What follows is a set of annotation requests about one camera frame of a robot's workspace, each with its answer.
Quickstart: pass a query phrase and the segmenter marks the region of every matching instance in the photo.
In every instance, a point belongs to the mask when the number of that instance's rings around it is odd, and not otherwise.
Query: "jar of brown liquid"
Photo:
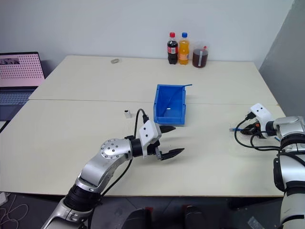
[[[196,68],[203,68],[208,59],[208,51],[206,46],[203,49],[194,49],[193,51],[193,66]]]

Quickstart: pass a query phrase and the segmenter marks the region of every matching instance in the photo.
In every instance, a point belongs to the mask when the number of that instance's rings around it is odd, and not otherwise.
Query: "white cable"
[[[17,197],[17,195],[14,196],[13,201],[12,201],[12,203],[10,204],[10,207],[9,207],[8,210],[6,210],[5,208],[0,208],[0,211],[1,211],[1,210],[4,210],[3,216],[0,217],[0,226],[3,225],[3,224],[5,224],[5,223],[7,223],[7,222],[10,222],[10,221],[11,221],[11,222],[15,222],[15,223],[16,223],[16,229],[18,229],[19,221],[22,220],[22,219],[28,214],[29,206],[28,206],[27,204],[20,204],[20,205],[18,205],[17,207],[14,207],[13,209],[11,209],[12,206],[13,206],[13,204],[14,204],[14,202],[15,202],[16,197]],[[22,215],[22,217],[20,217],[19,219],[11,219],[9,214],[12,213],[13,211],[15,211],[16,209],[22,207],[22,206],[25,206],[25,208],[26,208],[26,211],[25,211],[25,213]]]

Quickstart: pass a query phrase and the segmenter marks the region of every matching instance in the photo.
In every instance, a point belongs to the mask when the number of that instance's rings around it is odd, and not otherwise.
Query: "small white object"
[[[124,110],[124,115],[126,118],[131,118],[132,117],[132,114],[130,113],[129,110]]]
[[[5,195],[5,192],[0,193],[0,206],[8,202],[8,198]]]
[[[261,125],[261,131],[266,130],[266,124],[269,121],[273,121],[272,114],[260,103],[251,106],[250,112],[256,115],[256,119],[259,121]],[[262,133],[264,137],[269,137],[267,133]]]
[[[148,120],[139,130],[143,158],[147,157],[147,146],[153,144],[161,137],[162,133],[158,124]]]

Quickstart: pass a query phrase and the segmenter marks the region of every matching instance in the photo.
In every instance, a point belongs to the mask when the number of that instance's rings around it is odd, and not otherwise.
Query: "blue storage box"
[[[184,124],[185,87],[189,85],[158,84],[153,105],[155,123],[163,125]]]

